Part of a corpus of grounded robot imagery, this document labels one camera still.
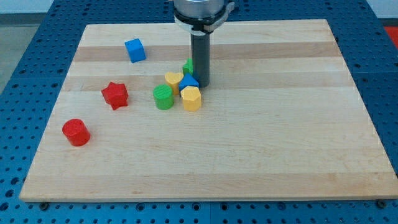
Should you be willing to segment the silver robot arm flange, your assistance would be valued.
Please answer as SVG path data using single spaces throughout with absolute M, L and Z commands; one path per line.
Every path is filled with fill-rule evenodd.
M 175 23 L 191 35 L 211 34 L 226 22 L 236 2 L 228 0 L 175 0 Z

